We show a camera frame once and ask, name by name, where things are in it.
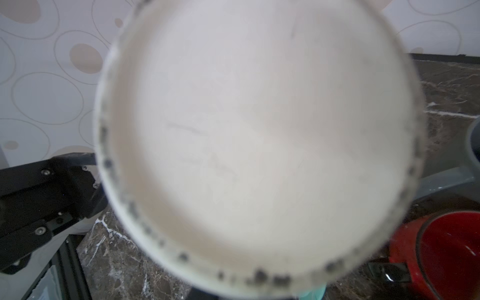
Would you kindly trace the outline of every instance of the patterned wallpaper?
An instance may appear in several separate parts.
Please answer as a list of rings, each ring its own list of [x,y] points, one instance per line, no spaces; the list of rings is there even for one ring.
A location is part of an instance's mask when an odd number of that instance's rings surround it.
[[[93,151],[99,74],[137,1],[0,1],[0,149],[10,166]],[[480,0],[367,1],[408,52],[480,56]]]

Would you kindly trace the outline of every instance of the countertop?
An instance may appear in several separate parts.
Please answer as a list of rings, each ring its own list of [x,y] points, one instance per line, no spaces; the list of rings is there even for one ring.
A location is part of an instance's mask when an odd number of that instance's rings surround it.
[[[426,95],[429,157],[480,115],[480,65],[416,60]],[[412,207],[408,217],[429,208]],[[93,299],[181,300],[190,286],[145,256],[110,207],[100,215],[77,248]],[[380,249],[373,258],[385,256]],[[392,286],[370,280],[364,266],[330,284],[326,300],[414,299]]]

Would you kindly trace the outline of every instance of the silver screw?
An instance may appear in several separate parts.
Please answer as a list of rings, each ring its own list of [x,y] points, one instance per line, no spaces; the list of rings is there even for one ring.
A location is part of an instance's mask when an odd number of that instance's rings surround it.
[[[47,229],[43,226],[40,226],[39,228],[35,229],[35,234],[36,235],[42,235],[47,231]]]

